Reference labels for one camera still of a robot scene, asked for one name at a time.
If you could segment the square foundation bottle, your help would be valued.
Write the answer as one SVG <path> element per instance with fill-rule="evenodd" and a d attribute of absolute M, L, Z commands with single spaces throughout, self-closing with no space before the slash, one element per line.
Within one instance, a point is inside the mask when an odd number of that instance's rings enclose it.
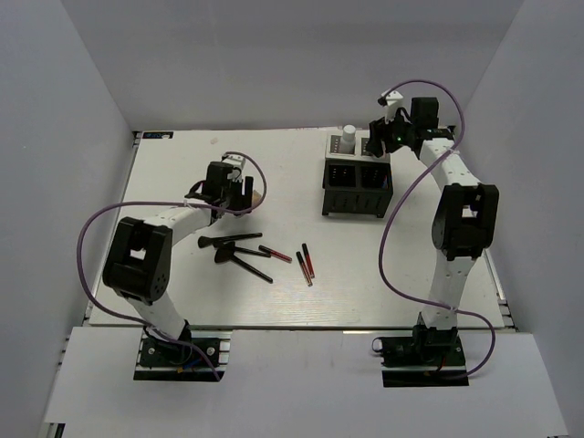
<path fill-rule="evenodd" d="M 257 208 L 264 200 L 265 196 L 258 191 L 253 191 L 252 199 L 251 199 L 251 207 L 253 209 Z"/>

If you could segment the white blue pink bottle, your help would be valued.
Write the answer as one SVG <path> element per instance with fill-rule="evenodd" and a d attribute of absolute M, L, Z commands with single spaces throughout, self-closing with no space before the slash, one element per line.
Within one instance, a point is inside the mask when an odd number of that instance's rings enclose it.
<path fill-rule="evenodd" d="M 353 125 L 343 127 L 340 140 L 339 152 L 342 154 L 353 154 L 356 147 L 356 128 Z"/>

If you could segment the red lip gloss tube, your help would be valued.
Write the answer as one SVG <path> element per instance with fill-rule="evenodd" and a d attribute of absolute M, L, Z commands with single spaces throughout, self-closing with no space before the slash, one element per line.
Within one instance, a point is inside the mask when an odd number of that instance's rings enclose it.
<path fill-rule="evenodd" d="M 272 256 L 278 260 L 284 261 L 286 263 L 291 263 L 292 262 L 292 258 L 288 255 L 285 255 L 281 252 L 278 252 L 277 250 L 274 250 L 272 248 L 269 248 L 265 245 L 259 245 L 258 246 L 258 250 L 261 251 L 262 253 L 265 253 L 269 256 Z"/>

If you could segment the long black makeup brush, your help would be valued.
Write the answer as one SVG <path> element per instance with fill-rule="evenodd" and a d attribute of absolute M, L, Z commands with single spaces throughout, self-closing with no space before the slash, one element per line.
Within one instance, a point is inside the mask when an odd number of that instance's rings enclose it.
<path fill-rule="evenodd" d="M 262 236 L 263 236 L 262 233 L 227 235 L 219 237 L 200 236 L 198 238 L 197 244 L 199 248 L 206 248 L 209 246 L 218 246 L 220 244 L 225 244 L 229 242 L 260 238 Z"/>

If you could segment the black powder brush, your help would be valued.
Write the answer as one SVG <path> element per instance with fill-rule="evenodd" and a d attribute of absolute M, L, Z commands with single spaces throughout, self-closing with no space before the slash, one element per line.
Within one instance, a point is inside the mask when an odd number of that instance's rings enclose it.
<path fill-rule="evenodd" d="M 215 246 L 215 248 L 217 250 L 219 250 L 219 249 L 228 250 L 228 251 L 231 251 L 233 253 L 245 254 L 245 255 L 249 255 L 249 256 L 260 256 L 260 257 L 266 257 L 266 258 L 271 257 L 271 255 L 267 252 L 264 252 L 261 250 L 253 250 L 250 248 L 238 246 L 235 244 L 235 242 L 220 243 L 220 244 L 217 244 Z"/>

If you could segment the fan makeup brush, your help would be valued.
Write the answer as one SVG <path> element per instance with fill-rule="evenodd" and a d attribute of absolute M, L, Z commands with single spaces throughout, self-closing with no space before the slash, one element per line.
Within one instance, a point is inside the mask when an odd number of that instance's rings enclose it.
<path fill-rule="evenodd" d="M 246 272 L 264 280 L 268 284 L 272 284 L 274 279 L 267 274 L 261 272 L 259 269 L 255 268 L 254 266 L 249 265 L 246 261 L 239 258 L 234 251 L 231 251 L 227 248 L 219 248 L 215 252 L 214 262 L 218 265 L 224 264 L 227 262 L 231 262 L 241 268 L 243 268 Z"/>

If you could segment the orange red lip gloss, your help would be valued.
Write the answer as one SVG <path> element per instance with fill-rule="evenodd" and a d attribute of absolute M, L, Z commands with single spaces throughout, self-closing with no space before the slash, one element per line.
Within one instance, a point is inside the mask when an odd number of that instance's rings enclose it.
<path fill-rule="evenodd" d="M 305 257 L 305 261 L 306 261 L 306 265 L 307 265 L 307 268 L 308 268 L 309 276 L 310 276 L 311 279 L 314 279 L 316 277 L 315 276 L 315 271 L 314 271 L 314 267 L 313 267 L 312 260 L 311 260 L 311 257 L 310 257 L 310 253 L 308 251 L 308 245 L 306 243 L 303 243 L 302 244 L 302 251 L 303 251 L 303 255 Z"/>

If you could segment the dark red lip gloss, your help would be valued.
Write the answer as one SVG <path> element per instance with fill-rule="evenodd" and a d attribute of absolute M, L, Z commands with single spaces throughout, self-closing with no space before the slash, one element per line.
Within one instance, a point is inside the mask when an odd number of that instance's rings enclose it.
<path fill-rule="evenodd" d="M 310 277 L 310 273 L 308 272 L 308 267 L 306 265 L 306 262 L 304 260 L 304 257 L 302 256 L 302 254 L 299 251 L 296 252 L 296 257 L 297 257 L 297 261 L 298 261 L 298 263 L 300 265 L 300 268 L 302 270 L 303 277 L 305 278 L 305 281 L 306 281 L 308 287 L 312 287 L 313 286 L 313 282 L 312 282 L 312 279 Z"/>

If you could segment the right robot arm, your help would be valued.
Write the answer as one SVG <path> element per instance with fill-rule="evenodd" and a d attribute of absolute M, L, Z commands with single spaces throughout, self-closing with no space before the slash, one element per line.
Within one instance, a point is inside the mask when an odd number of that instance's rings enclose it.
<path fill-rule="evenodd" d="M 454 150 L 453 130 L 439 126 L 438 99 L 413 98 L 406 111 L 399 93 L 391 92 L 380 103 L 395 113 L 370 123 L 366 151 L 380 158 L 410 148 L 441 191 L 431 229 L 437 251 L 433 281 L 412 333 L 413 356 L 431 364 L 455 343 L 467 278 L 493 242 L 499 191 L 481 183 Z"/>

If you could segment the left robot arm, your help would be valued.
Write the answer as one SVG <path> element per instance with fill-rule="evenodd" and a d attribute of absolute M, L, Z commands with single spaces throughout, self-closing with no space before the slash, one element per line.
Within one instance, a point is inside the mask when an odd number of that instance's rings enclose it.
<path fill-rule="evenodd" d="M 162 354 L 171 363 L 185 363 L 193 353 L 187 334 L 188 321 L 176 310 L 167 292 L 172 249 L 184 238 L 209 227 L 226 210 L 252 207 L 253 182 L 244 177 L 247 157 L 227 153 L 211 162 L 203 182 L 185 195 L 199 207 L 180 203 L 147 218 L 122 218 L 106 258 L 102 281 L 129 302 L 147 330 L 162 339 Z"/>

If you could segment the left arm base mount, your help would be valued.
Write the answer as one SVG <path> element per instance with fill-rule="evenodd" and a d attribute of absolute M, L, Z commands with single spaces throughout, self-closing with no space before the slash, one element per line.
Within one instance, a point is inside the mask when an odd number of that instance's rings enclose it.
<path fill-rule="evenodd" d="M 158 339 L 144 330 L 135 363 L 135 381 L 219 382 L 226 371 L 231 332 L 191 331 L 191 342 L 213 365 L 219 378 L 197 351 Z"/>

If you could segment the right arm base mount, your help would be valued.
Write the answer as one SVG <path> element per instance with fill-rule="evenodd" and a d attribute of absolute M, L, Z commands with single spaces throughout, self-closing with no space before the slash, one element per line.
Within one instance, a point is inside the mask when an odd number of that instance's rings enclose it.
<path fill-rule="evenodd" d="M 457 328 L 439 330 L 422 323 L 407 336 L 381 336 L 371 343 L 381 357 L 385 388 L 445 388 L 469 384 Z"/>

